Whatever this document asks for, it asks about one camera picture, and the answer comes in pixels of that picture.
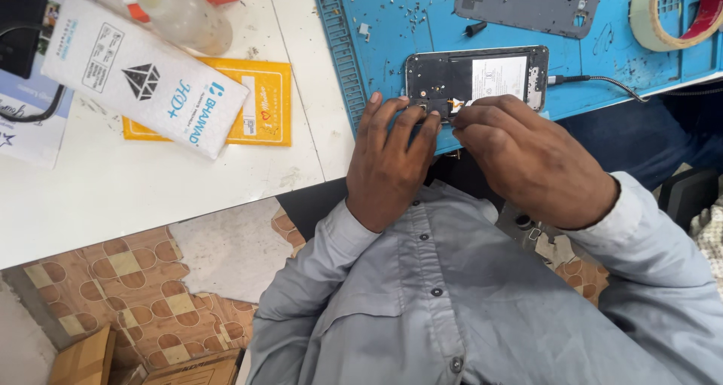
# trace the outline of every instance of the man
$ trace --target man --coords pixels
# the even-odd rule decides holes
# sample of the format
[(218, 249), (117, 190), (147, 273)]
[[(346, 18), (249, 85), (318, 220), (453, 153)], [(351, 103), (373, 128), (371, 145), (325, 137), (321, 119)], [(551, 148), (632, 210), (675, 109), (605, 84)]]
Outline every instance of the man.
[(495, 192), (610, 271), (597, 310), (488, 201), (421, 186), (439, 113), (409, 144), (424, 113), (408, 104), (369, 99), (347, 199), (261, 297), (248, 383), (723, 383), (709, 264), (635, 179), (511, 96), (453, 122)]

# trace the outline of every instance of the bhawad hd+ package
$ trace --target bhawad hd+ package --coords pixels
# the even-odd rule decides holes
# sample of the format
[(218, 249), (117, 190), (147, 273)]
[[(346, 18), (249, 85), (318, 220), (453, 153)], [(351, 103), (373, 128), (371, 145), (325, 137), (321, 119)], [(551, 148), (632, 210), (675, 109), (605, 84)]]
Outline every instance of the bhawad hd+ package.
[(66, 0), (41, 73), (216, 159), (249, 90), (90, 0)]

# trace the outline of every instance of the grey phone back cover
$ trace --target grey phone back cover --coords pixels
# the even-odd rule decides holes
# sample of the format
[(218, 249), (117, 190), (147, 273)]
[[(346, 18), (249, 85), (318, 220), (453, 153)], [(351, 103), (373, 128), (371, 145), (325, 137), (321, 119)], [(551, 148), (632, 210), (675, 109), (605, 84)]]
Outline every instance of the grey phone back cover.
[(555, 33), (587, 36), (600, 0), (455, 0), (463, 18)]

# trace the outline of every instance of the smartphone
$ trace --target smartphone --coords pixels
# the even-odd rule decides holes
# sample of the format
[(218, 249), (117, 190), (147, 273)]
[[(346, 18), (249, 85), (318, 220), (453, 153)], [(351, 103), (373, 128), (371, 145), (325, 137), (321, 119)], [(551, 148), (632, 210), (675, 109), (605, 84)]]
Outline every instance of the smartphone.
[(478, 98), (511, 94), (539, 112), (545, 107), (545, 46), (415, 53), (406, 59), (411, 104), (449, 121)]

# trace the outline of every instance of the blue repair mat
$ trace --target blue repair mat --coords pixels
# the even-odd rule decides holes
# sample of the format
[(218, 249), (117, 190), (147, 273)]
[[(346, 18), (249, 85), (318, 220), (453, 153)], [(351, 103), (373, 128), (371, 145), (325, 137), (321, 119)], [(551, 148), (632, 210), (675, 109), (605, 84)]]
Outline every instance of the blue repair mat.
[[(721, 33), (685, 50), (654, 52), (640, 46), (628, 23), (630, 0), (600, 0), (592, 29), (584, 39), (565, 38), (489, 23), (473, 38), (461, 36), (476, 21), (454, 14), (454, 0), (317, 0), (332, 59), (356, 132), (366, 99), (375, 90), (384, 98), (404, 91), (404, 61), (412, 53), (491, 47), (544, 45), (549, 48), (550, 75), (608, 76), (638, 94), (691, 81), (723, 68)], [(407, 14), (407, 8), (419, 10)], [(695, 19), (699, 0), (659, 0), (661, 23), (679, 37)], [(416, 15), (415, 30), (412, 24)], [(366, 36), (358, 27), (366, 23)], [(627, 100), (607, 82), (589, 81), (547, 89), (541, 115), (562, 119)], [(439, 153), (460, 148), (445, 125), (438, 137)]]

